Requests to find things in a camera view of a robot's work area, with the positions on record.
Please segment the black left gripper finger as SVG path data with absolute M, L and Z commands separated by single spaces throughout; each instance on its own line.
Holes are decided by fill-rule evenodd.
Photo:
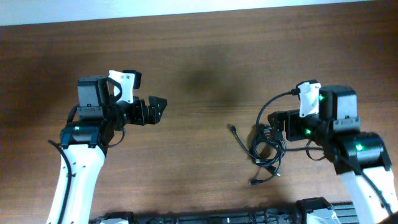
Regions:
M 158 106 L 148 106 L 148 124 L 157 124 L 161 118 L 161 112 Z
M 157 96 L 149 96 L 149 114 L 151 116 L 162 116 L 167 107 L 167 100 Z

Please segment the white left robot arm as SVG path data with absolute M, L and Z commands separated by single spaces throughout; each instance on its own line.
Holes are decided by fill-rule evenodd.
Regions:
M 127 124 L 159 123 L 167 100 L 150 96 L 147 105 L 135 96 L 141 78 L 136 70 L 111 70 L 78 80 L 78 104 L 68 114 L 60 141 L 50 142 L 61 164 L 47 223 L 88 223 L 96 181 L 115 132 L 125 133 Z

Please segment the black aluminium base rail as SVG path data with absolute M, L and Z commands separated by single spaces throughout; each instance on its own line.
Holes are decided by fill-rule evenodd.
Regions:
M 359 223 L 351 202 L 329 203 L 323 197 L 306 198 L 293 205 L 235 210 L 229 212 L 169 213 L 136 215 L 133 212 L 108 212 L 90 223 L 132 224 L 290 224 L 290 223 Z

